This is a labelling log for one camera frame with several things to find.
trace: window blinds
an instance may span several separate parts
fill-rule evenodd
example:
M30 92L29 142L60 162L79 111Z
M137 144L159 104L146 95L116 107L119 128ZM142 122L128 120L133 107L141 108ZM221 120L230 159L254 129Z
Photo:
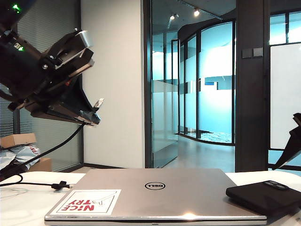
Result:
M18 24L18 32L39 51L45 51L65 34L79 28L78 0L38 0ZM20 111L21 133L34 132L41 152L63 142L78 124L38 119L24 109ZM53 171L60 171L80 162L81 135L47 155L52 158Z
M9 93L8 88L0 84L0 89L5 93ZM0 137L5 137L13 134L13 113L8 110L9 101L0 98Z

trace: cardboard box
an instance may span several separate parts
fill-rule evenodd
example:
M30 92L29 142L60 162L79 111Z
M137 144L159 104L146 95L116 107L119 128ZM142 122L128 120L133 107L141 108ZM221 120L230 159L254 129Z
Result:
M13 134L0 139L0 145L3 148L9 148L16 145L27 145L36 142L37 140L34 133Z
M27 172L33 171L52 171L52 160L50 158L40 158L40 161L29 168Z

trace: light switch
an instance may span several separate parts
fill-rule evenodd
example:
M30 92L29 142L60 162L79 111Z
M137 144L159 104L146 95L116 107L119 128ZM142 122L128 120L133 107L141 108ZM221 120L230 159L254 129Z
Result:
M251 48L245 48L242 50L242 58L252 58L252 49Z
M263 47L253 48L253 57L263 57Z

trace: ceiling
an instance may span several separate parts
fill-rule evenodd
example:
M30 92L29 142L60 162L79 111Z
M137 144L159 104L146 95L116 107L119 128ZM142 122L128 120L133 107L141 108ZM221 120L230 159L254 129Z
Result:
M221 16L235 9L236 0L184 0L185 2ZM169 29L167 25L170 16L176 13L179 18L171 22ZM194 9L184 5L177 0L152 0L152 32L159 34L163 32L175 32L186 24L212 19L213 17L206 13L200 13L198 17L194 16Z

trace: silver laptop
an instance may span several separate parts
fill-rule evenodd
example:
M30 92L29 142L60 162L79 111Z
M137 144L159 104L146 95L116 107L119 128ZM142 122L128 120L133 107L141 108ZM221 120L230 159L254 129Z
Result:
M92 169L45 216L51 226L246 226L258 215L229 202L220 169Z

